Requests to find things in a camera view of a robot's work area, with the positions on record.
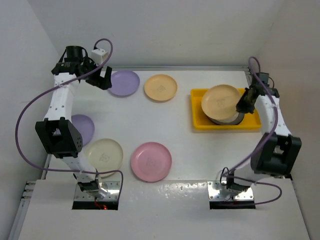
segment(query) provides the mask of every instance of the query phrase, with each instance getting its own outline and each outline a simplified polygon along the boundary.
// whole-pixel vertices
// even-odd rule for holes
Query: beige plate
[[[201,107],[205,115],[215,120],[226,120],[233,117],[241,94],[233,86],[217,85],[210,88],[203,96]]]
[[[118,170],[121,167],[124,152],[115,140],[103,138],[90,144],[84,152],[91,165],[98,172]]]
[[[156,101],[172,99],[177,90],[177,82],[172,77],[164,74],[154,75],[144,84],[144,91],[147,96]]]

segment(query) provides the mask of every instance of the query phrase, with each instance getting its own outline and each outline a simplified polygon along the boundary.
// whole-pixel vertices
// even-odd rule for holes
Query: plate
[[[125,97],[138,90],[140,78],[134,71],[121,70],[111,75],[111,83],[108,90],[116,96]]]
[[[237,117],[236,105],[240,98],[241,94],[235,87],[226,84],[217,85],[204,94],[201,107],[209,118],[228,122],[229,118]]]
[[[71,117],[71,122],[82,136],[82,145],[87,145],[95,133],[95,124],[92,119],[86,115],[77,114]]]
[[[139,146],[131,157],[134,174],[146,182],[164,179],[171,168],[172,157],[169,150],[158,142],[147,142]]]
[[[85,156],[98,172],[118,170],[121,167],[124,152],[118,142],[109,138],[99,139],[85,150]],[[113,173],[101,174],[101,177]]]
[[[177,82],[170,76],[158,74],[150,77],[144,84],[145,94],[156,101],[172,99],[178,90]]]

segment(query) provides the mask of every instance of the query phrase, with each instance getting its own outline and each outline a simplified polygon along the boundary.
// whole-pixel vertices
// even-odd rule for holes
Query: yellow bin
[[[245,93],[244,88],[238,88],[241,95]],[[217,125],[213,123],[204,113],[201,107],[202,97],[208,89],[192,89],[191,90],[191,105],[192,105],[192,120],[193,126],[197,130],[219,130],[219,129],[243,129],[243,130],[257,130],[261,128],[261,121],[257,110],[254,113],[247,113],[244,119],[238,125]]]

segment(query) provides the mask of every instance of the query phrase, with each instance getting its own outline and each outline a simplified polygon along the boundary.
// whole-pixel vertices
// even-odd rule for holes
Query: white table
[[[283,196],[257,209],[209,210],[206,180],[232,167],[250,153],[260,132],[193,130],[191,89],[229,84],[248,86],[244,71],[135,71],[138,91],[126,98],[80,84],[72,114],[84,114],[95,124],[93,141],[116,140],[123,148],[124,187],[118,211],[72,210],[76,181],[70,173],[48,172],[35,185],[20,240],[37,239],[309,239],[289,179],[269,178]],[[176,96],[155,103],[144,93],[144,83],[155,74],[167,74],[178,84]],[[169,175],[157,183],[143,183],[130,168],[133,151],[145,142],[159,142],[172,155]],[[59,159],[50,168],[66,169]],[[119,180],[114,174],[110,180]],[[278,194],[268,186],[254,187],[256,202]]]

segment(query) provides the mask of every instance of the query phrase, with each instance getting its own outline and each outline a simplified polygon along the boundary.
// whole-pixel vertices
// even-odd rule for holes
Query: pink plate
[[[139,146],[131,157],[134,174],[143,181],[157,182],[165,178],[171,168],[169,150],[160,143],[146,142]]]

